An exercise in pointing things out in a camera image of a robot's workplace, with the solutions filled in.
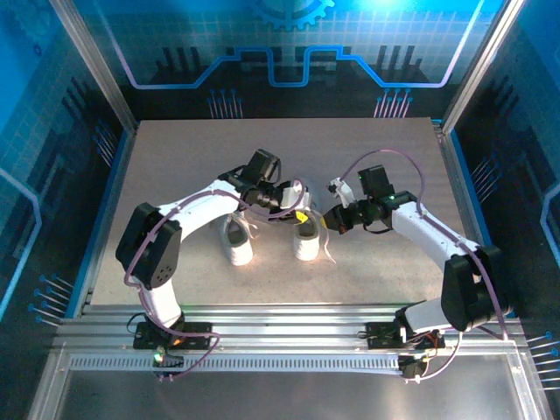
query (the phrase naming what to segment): gear graphic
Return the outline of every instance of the gear graphic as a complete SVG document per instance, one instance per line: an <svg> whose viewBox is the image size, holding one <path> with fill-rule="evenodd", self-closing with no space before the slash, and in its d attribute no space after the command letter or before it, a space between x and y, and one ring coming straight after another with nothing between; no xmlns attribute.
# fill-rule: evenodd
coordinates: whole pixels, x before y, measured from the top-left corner
<svg viewBox="0 0 560 420"><path fill-rule="evenodd" d="M325 9L333 6L333 0L252 0L248 4L256 18L286 31L315 25L317 18L325 17Z"/></svg>
<svg viewBox="0 0 560 420"><path fill-rule="evenodd" d="M53 12L48 0L0 0L0 9L13 14L34 44L40 43L53 23Z"/></svg>

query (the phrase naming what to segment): sneaker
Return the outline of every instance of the sneaker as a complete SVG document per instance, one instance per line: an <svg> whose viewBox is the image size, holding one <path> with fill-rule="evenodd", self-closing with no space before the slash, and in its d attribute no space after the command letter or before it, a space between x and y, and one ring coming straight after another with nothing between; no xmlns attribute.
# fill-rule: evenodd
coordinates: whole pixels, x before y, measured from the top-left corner
<svg viewBox="0 0 560 420"><path fill-rule="evenodd" d="M231 213L220 221L219 232L226 257L234 266L249 264L253 259L250 224L242 213Z"/></svg>
<svg viewBox="0 0 560 420"><path fill-rule="evenodd" d="M307 178L299 177L307 191L311 194L311 205L301 213L307 216L303 223L294 225L293 251L294 256L301 261L312 261L319 254L319 222L315 212L321 212L319 192L315 185Z"/></svg>

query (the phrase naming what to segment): glass panel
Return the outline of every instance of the glass panel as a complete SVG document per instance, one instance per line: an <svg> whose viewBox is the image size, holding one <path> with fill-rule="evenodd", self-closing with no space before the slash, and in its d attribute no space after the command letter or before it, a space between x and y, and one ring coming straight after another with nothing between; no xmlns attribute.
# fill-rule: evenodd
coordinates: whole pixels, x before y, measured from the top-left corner
<svg viewBox="0 0 560 420"><path fill-rule="evenodd" d="M64 315L122 128L48 1L0 2L0 39L0 418L15 419Z"/></svg>
<svg viewBox="0 0 560 420"><path fill-rule="evenodd" d="M441 118L501 3L77 2L137 119Z"/></svg>
<svg viewBox="0 0 560 420"><path fill-rule="evenodd" d="M559 21L556 0L526 2L457 126L489 234L519 287L529 337L560 333Z"/></svg>

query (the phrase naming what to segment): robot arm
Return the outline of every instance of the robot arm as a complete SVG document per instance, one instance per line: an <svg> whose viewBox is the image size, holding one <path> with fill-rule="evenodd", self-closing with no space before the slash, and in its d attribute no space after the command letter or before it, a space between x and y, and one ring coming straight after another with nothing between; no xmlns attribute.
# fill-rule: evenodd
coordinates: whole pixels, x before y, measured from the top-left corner
<svg viewBox="0 0 560 420"><path fill-rule="evenodd" d="M422 214L418 213L416 197L409 192L395 193L382 166L360 171L359 175L367 199L333 207L324 216L327 228L342 235L356 225L366 229L374 221L382 221L388 230L395 230L419 246L444 274L441 297L407 306L395 315L395 321L404 330L404 341L407 336L451 327L469 331L496 315L488 290L478 279L479 270L464 248L483 262L502 313L511 312L512 293L502 274L501 252L496 247L481 247L463 238L430 215L424 206L421 206ZM337 185L337 190L341 191L342 187ZM450 235L428 223L427 217Z"/></svg>
<svg viewBox="0 0 560 420"><path fill-rule="evenodd" d="M155 239L142 253L132 270L133 280L140 286L142 296L155 325L180 331L183 312L179 307L172 286L172 275L179 259L179 246L192 232L214 219L231 214L241 206L240 201L249 205L268 208L269 214L277 214L285 208L294 207L302 194L303 186L298 182L285 182L274 186L270 179L280 159L265 150L258 150L247 165L240 166L219 176L207 188L159 207L143 203L132 214L121 241L116 249L116 258L125 270L130 266L146 235L172 210L183 201L193 198L186 206L169 218L157 231ZM213 191L229 193L229 196L208 194ZM294 210L309 206L310 194ZM283 221L295 218L288 215Z"/></svg>

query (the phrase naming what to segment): white sneaker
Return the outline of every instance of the white sneaker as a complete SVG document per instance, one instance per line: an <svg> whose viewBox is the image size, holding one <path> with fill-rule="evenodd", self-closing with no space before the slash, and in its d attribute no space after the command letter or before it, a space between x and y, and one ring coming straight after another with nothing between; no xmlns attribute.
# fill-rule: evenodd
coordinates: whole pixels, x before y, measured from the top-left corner
<svg viewBox="0 0 560 420"><path fill-rule="evenodd" d="M249 264L253 259L253 248L250 238L254 236L250 232L250 224L242 213L231 213L220 221L219 232L222 247L226 257L234 266Z"/></svg>
<svg viewBox="0 0 560 420"><path fill-rule="evenodd" d="M293 250L294 256L301 261L312 261L319 254L319 222L315 215L310 211L321 212L319 192L315 185L307 178L300 178L307 191L311 194L310 208L302 211L308 219L304 223L294 226Z"/></svg>
<svg viewBox="0 0 560 420"><path fill-rule="evenodd" d="M308 219L294 226L294 256L301 261L312 261L319 254L319 224L311 212L302 212Z"/></svg>

